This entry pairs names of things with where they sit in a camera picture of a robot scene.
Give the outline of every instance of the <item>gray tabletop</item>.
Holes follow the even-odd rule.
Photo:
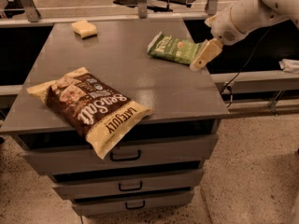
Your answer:
[[[54,25],[12,106],[1,133],[39,133],[73,128],[26,88],[82,66],[117,91],[153,109],[140,123],[215,119],[228,114],[206,69],[151,58],[149,42],[160,31],[192,39],[181,19],[97,21],[98,35],[81,39],[70,23]]]

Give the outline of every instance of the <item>concrete floor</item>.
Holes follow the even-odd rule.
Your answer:
[[[37,7],[53,7],[71,0],[35,1]],[[278,103],[280,115],[274,116],[265,104],[245,108],[232,104],[230,111],[237,115],[222,121],[219,142],[205,163],[204,177],[190,204],[83,217],[83,223],[290,223],[299,190],[299,158],[295,155],[299,101],[292,101],[292,112],[284,105]],[[39,176],[22,158],[21,148],[9,136],[4,137],[6,142],[0,146],[0,223],[81,223],[70,202],[62,201],[51,189],[52,182]]]

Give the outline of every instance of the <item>green snack bag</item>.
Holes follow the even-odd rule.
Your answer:
[[[148,54],[175,63],[190,64],[200,48],[201,43],[193,43],[160,32],[149,43]]]

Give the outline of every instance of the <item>drawer handle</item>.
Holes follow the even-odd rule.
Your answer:
[[[126,203],[125,203],[125,208],[126,208],[127,210],[135,210],[135,209],[141,209],[141,208],[145,207],[145,205],[146,205],[146,201],[142,201],[142,205],[140,205],[140,206],[132,206],[132,207],[130,207],[129,204],[128,204],[128,202],[126,202]]]
[[[124,159],[115,159],[114,158],[114,154],[113,152],[110,152],[110,159],[112,161],[136,161],[138,159],[140,159],[140,156],[141,156],[141,151],[140,149],[138,150],[138,153],[137,153],[137,156],[136,157],[132,157],[132,158],[124,158]]]
[[[141,190],[142,189],[142,181],[140,181],[139,187],[133,189],[123,189],[121,187],[121,183],[119,183],[119,190],[120,191],[133,191],[133,190]]]

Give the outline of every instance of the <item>table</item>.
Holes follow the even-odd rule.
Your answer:
[[[151,58],[160,31],[191,39],[180,18],[93,22],[98,36],[81,39],[70,23],[54,25],[0,133],[54,183],[80,216],[186,204],[217,143],[228,111],[206,69]],[[153,114],[100,160],[89,144],[26,88],[85,66]]]

